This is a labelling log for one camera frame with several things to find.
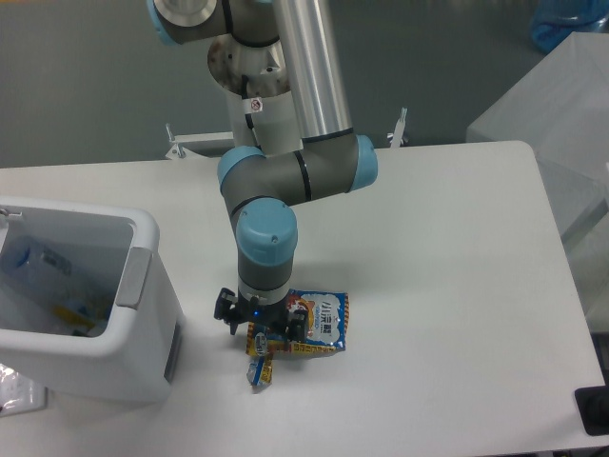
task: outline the plastic bottle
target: plastic bottle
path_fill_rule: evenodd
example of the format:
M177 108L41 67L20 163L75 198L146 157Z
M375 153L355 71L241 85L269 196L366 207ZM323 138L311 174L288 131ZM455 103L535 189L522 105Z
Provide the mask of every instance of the plastic bottle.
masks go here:
M550 52L572 31L601 31L609 16L609 0L540 0L531 21L531 38Z
M106 327L113 296L69 259L34 238L22 236L6 246L0 268L78 334L97 335Z

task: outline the items inside bin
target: items inside bin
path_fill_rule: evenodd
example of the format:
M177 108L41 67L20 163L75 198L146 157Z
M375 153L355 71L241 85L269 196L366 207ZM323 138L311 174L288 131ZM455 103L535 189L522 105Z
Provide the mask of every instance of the items inside bin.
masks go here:
M48 209L11 213L0 225L0 328L102 334L133 239L130 221Z

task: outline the white table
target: white table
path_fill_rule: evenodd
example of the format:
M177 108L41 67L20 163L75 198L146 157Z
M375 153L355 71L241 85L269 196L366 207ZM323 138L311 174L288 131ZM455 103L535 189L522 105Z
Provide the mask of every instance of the white table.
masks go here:
M0 170L0 193L131 206L188 323L169 399L53 394L7 417L2 455L474 456L594 447L573 392L602 384L532 151L523 143L379 150L369 189L295 208L292 285L347 290L347 351L275 361L252 394L216 160Z

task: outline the small packaged item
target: small packaged item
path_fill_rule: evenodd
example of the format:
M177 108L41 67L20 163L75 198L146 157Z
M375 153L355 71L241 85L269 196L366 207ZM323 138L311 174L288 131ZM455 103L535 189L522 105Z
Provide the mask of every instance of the small packaged item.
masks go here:
M272 376L273 356L271 354L252 359L247 371L247 380L253 387L269 386Z
M290 312L306 310L308 334L306 341L287 341L267 327L249 323L246 353L254 357L247 380L254 387L270 384L272 356L275 353L317 355L345 350L349 321L349 299L346 293L291 290L287 308Z

